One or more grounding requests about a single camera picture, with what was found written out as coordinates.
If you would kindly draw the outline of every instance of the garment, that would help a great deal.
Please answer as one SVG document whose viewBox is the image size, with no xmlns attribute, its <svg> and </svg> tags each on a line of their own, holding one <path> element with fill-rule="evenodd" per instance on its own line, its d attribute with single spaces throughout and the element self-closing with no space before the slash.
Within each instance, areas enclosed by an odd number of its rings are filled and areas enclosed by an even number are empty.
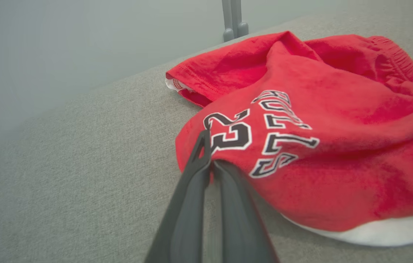
<svg viewBox="0 0 413 263">
<path fill-rule="evenodd" d="M 166 77 L 204 107 L 176 138 L 181 170 L 210 129 L 212 159 L 237 165 L 260 196 L 309 230 L 412 222 L 413 61 L 391 40 L 263 35 L 190 58 Z M 340 239 L 413 243 L 411 233 L 371 235 Z"/>
</svg>

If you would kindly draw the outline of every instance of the gray fabric surface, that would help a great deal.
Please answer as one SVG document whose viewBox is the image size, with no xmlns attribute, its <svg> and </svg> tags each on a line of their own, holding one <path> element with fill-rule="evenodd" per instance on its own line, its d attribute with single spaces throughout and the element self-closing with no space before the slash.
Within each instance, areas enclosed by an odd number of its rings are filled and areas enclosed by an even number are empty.
<svg viewBox="0 0 413 263">
<path fill-rule="evenodd" d="M 375 12 L 361 5 L 358 12 L 304 17 L 259 34 L 385 35 L 413 58 L 413 1 L 386 2 Z M 175 136 L 199 110 L 164 85 L 166 70 L 181 60 L 34 118 L 0 146 L 0 262 L 143 261 L 180 176 Z M 216 196 L 208 189 L 205 262 L 218 258 Z M 257 202 L 282 262 L 413 262 L 413 245 L 330 240 Z"/>
</svg>

